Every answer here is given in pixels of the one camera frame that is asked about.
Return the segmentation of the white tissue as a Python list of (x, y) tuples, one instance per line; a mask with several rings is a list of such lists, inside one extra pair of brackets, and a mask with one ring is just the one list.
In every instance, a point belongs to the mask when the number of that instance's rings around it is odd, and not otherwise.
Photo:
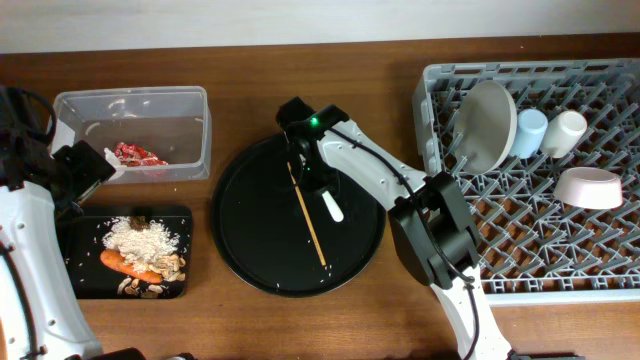
[(125, 165), (121, 163), (118, 157), (108, 148), (104, 149), (106, 161), (116, 170), (113, 178), (118, 178), (124, 174)]

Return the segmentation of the white plastic fork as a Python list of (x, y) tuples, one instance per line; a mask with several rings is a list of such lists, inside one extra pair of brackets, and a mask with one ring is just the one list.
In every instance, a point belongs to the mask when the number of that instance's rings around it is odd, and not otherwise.
[(333, 221), (336, 223), (342, 222), (344, 214), (331, 193), (324, 191), (321, 196)]

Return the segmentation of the red snack wrapper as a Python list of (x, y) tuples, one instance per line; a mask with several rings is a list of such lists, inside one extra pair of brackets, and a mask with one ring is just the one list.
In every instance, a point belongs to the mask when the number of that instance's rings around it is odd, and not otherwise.
[(119, 143), (115, 149), (115, 156), (127, 167), (167, 165), (166, 161), (159, 159), (153, 152), (135, 144)]

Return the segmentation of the wooden chopstick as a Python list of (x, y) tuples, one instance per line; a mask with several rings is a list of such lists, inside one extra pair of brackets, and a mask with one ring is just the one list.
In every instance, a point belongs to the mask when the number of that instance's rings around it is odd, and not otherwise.
[(326, 262), (324, 254), (323, 254), (323, 251), (321, 249), (321, 246), (320, 246), (317, 234), (315, 232), (311, 217), (309, 215), (309, 212), (308, 212), (304, 197), (303, 197), (303, 195), (302, 195), (302, 193), (300, 191), (300, 188), (298, 186), (297, 180), (293, 176), (291, 164), (289, 162), (287, 162), (286, 164), (287, 164), (287, 169), (288, 169), (288, 172), (289, 172), (289, 176), (290, 176), (291, 182), (292, 182), (292, 184), (294, 186), (296, 197), (298, 199), (300, 208), (301, 208), (301, 210), (303, 212), (305, 223), (307, 225), (307, 228), (308, 228), (310, 236), (311, 236), (311, 241), (314, 244), (314, 247), (315, 247), (316, 253), (318, 255), (319, 261), (321, 263), (321, 266), (322, 267), (327, 267), (327, 262)]

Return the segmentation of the brown walnut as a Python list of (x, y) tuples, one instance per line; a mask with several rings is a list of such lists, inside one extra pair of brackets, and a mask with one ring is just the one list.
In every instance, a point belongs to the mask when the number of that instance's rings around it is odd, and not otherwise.
[(135, 231), (144, 231), (150, 228), (150, 223), (144, 216), (132, 216), (129, 219), (130, 228)]

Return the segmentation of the orange carrot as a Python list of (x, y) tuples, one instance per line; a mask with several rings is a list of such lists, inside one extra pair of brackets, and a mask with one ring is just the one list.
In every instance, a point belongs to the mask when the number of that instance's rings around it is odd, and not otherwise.
[(140, 279), (150, 284), (160, 284), (163, 277), (153, 271), (136, 272), (131, 264), (126, 264), (123, 256), (114, 250), (104, 250), (100, 254), (100, 261), (108, 268), (129, 275), (133, 278)]

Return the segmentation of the rice and peanuts pile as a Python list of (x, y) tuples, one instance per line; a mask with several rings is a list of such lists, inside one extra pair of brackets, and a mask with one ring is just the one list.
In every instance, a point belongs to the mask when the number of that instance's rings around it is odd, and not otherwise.
[(109, 270), (123, 276), (117, 285), (116, 295), (157, 299), (161, 295), (169, 295), (171, 285), (185, 285), (187, 247), (179, 248), (180, 236), (172, 233), (163, 221), (146, 219), (150, 223), (148, 230), (132, 230), (129, 224), (131, 217), (114, 217), (104, 223), (107, 229), (101, 240), (104, 250), (119, 252), (125, 263), (131, 264), (136, 272), (160, 274), (163, 282), (150, 284), (114, 271), (100, 261)]

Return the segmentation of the grey plate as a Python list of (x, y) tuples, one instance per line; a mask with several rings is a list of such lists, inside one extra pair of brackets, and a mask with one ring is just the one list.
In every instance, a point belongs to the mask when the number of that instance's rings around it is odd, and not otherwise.
[(454, 150), (462, 169), (481, 175), (497, 168), (508, 156), (517, 130), (517, 110), (511, 94), (500, 83), (486, 80), (463, 98), (454, 123), (461, 140)]

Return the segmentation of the light blue cup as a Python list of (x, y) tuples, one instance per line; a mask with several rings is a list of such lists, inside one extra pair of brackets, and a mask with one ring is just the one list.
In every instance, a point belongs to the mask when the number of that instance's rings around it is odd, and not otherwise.
[(539, 149), (548, 127), (548, 119), (537, 109), (518, 114), (517, 130), (509, 155), (520, 159), (532, 157)]

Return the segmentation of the white cup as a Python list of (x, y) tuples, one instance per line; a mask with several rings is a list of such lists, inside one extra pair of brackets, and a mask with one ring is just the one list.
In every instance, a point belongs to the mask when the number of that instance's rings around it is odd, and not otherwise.
[(562, 158), (578, 143), (588, 127), (585, 117), (573, 110), (558, 114), (548, 125), (540, 145), (543, 154)]

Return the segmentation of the pink bowl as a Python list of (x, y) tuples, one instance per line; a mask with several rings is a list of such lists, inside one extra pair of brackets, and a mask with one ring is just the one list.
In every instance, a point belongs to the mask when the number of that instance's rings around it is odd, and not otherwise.
[(565, 170), (553, 195), (565, 204), (585, 209), (607, 210), (623, 203), (620, 177), (607, 170), (592, 167)]

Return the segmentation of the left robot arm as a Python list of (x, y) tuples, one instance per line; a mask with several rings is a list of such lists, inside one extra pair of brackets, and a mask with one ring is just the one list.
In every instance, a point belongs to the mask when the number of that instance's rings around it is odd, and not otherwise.
[(56, 221), (78, 209), (115, 172), (89, 144), (56, 152), (53, 107), (16, 87), (1, 89), (1, 329), (10, 359), (102, 355), (74, 294)]

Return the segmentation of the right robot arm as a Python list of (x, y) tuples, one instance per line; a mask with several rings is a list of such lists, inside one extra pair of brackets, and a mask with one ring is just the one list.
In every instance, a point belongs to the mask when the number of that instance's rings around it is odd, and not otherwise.
[(396, 254), (419, 283), (435, 293), (463, 359), (513, 359), (480, 277), (480, 235), (457, 181), (411, 168), (371, 141), (334, 105), (314, 110), (294, 97), (276, 122), (295, 162), (298, 186), (314, 194), (337, 192), (341, 175), (387, 212)]

